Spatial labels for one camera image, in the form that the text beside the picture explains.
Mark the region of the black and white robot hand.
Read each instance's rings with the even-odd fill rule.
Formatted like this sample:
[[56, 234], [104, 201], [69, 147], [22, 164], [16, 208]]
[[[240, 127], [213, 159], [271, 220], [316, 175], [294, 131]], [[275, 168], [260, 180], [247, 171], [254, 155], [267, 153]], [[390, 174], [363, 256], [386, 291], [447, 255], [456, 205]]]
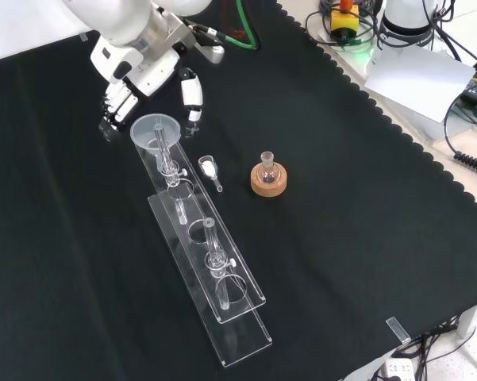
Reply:
[[90, 60], [109, 83], [101, 100], [99, 130], [104, 138], [114, 140], [118, 133], [124, 131], [135, 109], [175, 76], [180, 81], [188, 129], [197, 130], [202, 118], [202, 85], [195, 72], [182, 67], [180, 62], [190, 49], [201, 47], [196, 40], [181, 40], [155, 60], [135, 48], [115, 47], [99, 37]]

